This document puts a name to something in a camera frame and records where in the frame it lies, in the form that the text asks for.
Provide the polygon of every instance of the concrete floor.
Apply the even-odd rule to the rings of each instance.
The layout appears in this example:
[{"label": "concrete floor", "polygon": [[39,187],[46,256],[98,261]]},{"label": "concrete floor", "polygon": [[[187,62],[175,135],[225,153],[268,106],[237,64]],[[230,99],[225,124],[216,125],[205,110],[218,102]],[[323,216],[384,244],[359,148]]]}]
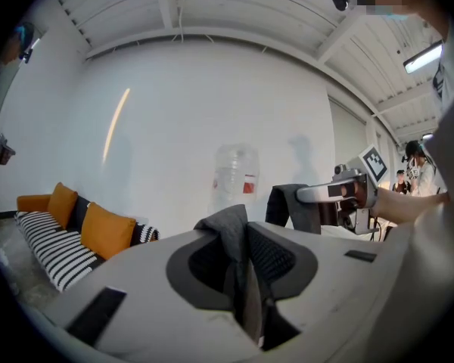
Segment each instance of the concrete floor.
[{"label": "concrete floor", "polygon": [[14,219],[0,220],[0,265],[20,292],[17,300],[44,309],[60,293],[28,247]]}]

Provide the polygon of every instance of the white ceiling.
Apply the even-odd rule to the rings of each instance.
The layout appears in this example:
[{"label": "white ceiling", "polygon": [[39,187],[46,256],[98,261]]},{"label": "white ceiling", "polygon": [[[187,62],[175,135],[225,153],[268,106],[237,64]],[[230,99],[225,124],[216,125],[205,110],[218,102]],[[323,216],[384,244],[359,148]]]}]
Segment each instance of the white ceiling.
[{"label": "white ceiling", "polygon": [[226,36],[278,49],[327,73],[400,143],[437,126],[439,107],[428,83],[437,62],[411,75],[403,68],[403,61],[440,39],[417,17],[368,16],[360,8],[339,12],[331,0],[58,1],[91,45],[89,57],[180,32]]}]

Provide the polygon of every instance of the ceiling beam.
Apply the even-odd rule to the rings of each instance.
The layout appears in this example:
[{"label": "ceiling beam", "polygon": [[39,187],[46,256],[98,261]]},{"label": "ceiling beam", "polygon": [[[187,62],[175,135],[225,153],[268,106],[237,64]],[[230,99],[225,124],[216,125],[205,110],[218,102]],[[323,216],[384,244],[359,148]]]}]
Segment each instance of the ceiling beam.
[{"label": "ceiling beam", "polygon": [[383,101],[380,104],[375,105],[378,112],[376,112],[373,117],[380,116],[390,110],[397,109],[398,107],[402,107],[408,104],[410,101],[414,101],[421,97],[426,97],[432,94],[432,82],[427,81],[426,83],[422,83],[419,86],[411,88],[406,92],[403,92],[395,97],[392,97],[389,100]]},{"label": "ceiling beam", "polygon": [[432,132],[437,128],[437,121],[435,119],[428,119],[422,123],[417,123],[403,128],[395,129],[395,133],[399,138],[407,137],[410,135],[417,135],[422,132]]},{"label": "ceiling beam", "polygon": [[[112,42],[108,42],[102,46],[96,47],[92,49],[87,55],[87,58],[94,57],[101,52],[109,50],[111,48],[115,48],[120,45],[125,45],[126,43],[130,42],[137,42],[143,39],[153,39],[153,38],[162,38],[166,36],[175,36],[179,35],[179,29],[156,29],[152,31],[145,31],[142,33],[136,33],[130,36],[126,36],[121,39],[116,39]],[[338,82],[344,88],[346,88],[349,92],[351,92],[355,97],[357,97],[371,112],[376,113],[377,108],[374,104],[364,95],[355,85],[350,83],[347,79],[345,79],[341,74],[337,73],[330,67],[327,67],[324,64],[319,63],[315,57],[307,52],[300,50],[299,48],[294,47],[293,45],[289,45],[286,42],[277,40],[272,38],[271,36],[261,35],[259,33],[253,33],[251,31],[246,31],[243,29],[233,29],[228,27],[208,27],[208,26],[187,26],[183,27],[183,33],[186,35],[209,35],[209,36],[221,36],[225,38],[231,39],[239,39],[244,40],[246,42],[257,43],[260,45],[260,51],[263,50],[264,47],[271,48],[272,50],[280,51],[284,54],[290,55],[299,61],[305,62],[310,66],[315,67],[318,71],[326,74],[327,76],[331,77],[334,81]],[[389,132],[392,139],[398,144],[400,143],[399,138],[393,131],[389,122],[383,117],[378,117],[382,125],[385,129]]]},{"label": "ceiling beam", "polygon": [[357,31],[358,26],[364,21],[365,14],[361,6],[356,6],[343,19],[330,36],[319,46],[316,59],[319,63],[325,63],[348,39]]},{"label": "ceiling beam", "polygon": [[179,12],[176,0],[158,0],[161,18],[166,29],[172,29],[179,25]]}]

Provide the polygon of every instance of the orange pillow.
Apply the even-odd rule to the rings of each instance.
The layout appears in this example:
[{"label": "orange pillow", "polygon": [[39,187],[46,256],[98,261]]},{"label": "orange pillow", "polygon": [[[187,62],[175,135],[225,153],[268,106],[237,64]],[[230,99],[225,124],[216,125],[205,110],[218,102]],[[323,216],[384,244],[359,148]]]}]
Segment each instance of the orange pillow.
[{"label": "orange pillow", "polygon": [[65,187],[62,183],[58,183],[55,186],[47,205],[47,211],[58,221],[62,228],[66,228],[76,200],[77,192]]},{"label": "orange pillow", "polygon": [[81,244],[109,259],[129,247],[135,224],[133,218],[110,213],[93,202],[82,223]]}]

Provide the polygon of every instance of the gray fabric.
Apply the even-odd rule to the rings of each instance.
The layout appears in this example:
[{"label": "gray fabric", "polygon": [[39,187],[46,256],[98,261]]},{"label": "gray fabric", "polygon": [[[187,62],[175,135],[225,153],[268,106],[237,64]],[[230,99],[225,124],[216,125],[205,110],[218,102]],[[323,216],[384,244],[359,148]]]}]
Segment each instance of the gray fabric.
[{"label": "gray fabric", "polygon": [[239,288],[244,291],[247,270],[247,243],[244,235],[247,212],[244,204],[231,206],[200,220],[194,230],[210,229],[222,238],[227,257],[235,263],[235,276]]},{"label": "gray fabric", "polygon": [[267,202],[266,222],[285,227],[289,217],[295,230],[321,234],[317,203],[300,203],[296,191],[306,185],[275,185]]}]

